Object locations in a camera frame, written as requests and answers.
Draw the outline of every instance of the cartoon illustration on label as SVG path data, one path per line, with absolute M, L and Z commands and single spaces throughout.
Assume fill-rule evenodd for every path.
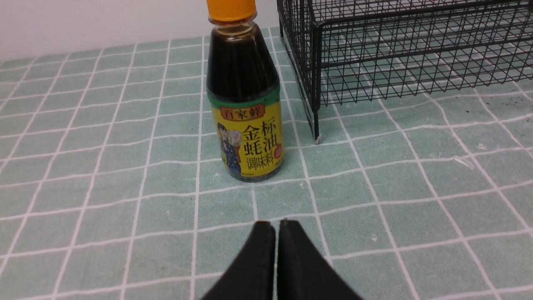
M 282 163 L 281 104 L 278 91 L 254 103 L 226 103 L 210 97 L 222 161 L 237 178 L 260 177 Z
M 243 143 L 243 135 L 237 131 L 229 131 L 221 123 L 217 124 L 220 134 L 220 149 L 222 150 L 222 160 L 228 166 L 230 172 L 235 176 L 240 176 L 240 145 Z

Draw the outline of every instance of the basket leg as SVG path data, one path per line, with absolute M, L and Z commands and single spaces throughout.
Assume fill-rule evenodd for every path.
M 313 136 L 314 143 L 319 144 L 321 142 L 321 136 L 318 126 L 318 110 L 313 110 Z
M 279 37 L 283 38 L 283 24 L 281 24 L 281 16 L 279 16 Z

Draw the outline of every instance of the dark sauce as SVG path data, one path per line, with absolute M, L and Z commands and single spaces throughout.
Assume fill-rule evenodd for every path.
M 276 67 L 270 57 L 263 35 L 255 23 L 250 22 L 242 26 L 213 29 L 211 32 L 206 87 L 208 94 L 218 101 L 229 104 L 243 104 L 244 106 L 246 106 L 247 102 L 263 99 L 276 91 L 279 93 L 280 83 Z M 278 120 L 277 127 L 281 130 L 281 114 L 279 114 Z M 218 126 L 221 126 L 217 128 L 220 135 L 222 134 L 221 130 L 224 135 L 230 130 L 230 128 L 225 128 L 220 123 Z M 281 146 L 281 140 L 280 132 L 278 147 Z M 243 176 L 240 172 L 241 167 L 237 166 L 247 163 L 245 157 L 239 154 L 239 151 L 241 151 L 241 154 L 246 152 L 246 148 L 242 149 L 243 147 L 245 146 L 237 146 L 233 152 L 228 150 L 228 143 L 221 142 L 222 152 L 225 150 L 237 153 L 237 156 L 239 156 L 238 161 L 236 161 L 235 154 L 230 154 L 229 157 L 233 159 L 228 162 L 230 161 L 227 158 L 228 155 L 222 155 L 231 176 L 241 181 L 257 182 L 268 179 L 279 171 L 280 168 L 277 166 L 276 169 L 265 175 L 256 177 Z
M 208 91 L 228 102 L 249 102 L 279 85 L 278 73 L 259 27 L 237 35 L 211 32 Z

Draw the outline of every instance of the black wire basket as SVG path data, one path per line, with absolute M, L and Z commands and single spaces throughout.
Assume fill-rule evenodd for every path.
M 533 0 L 277 1 L 317 141 L 322 105 L 533 78 Z

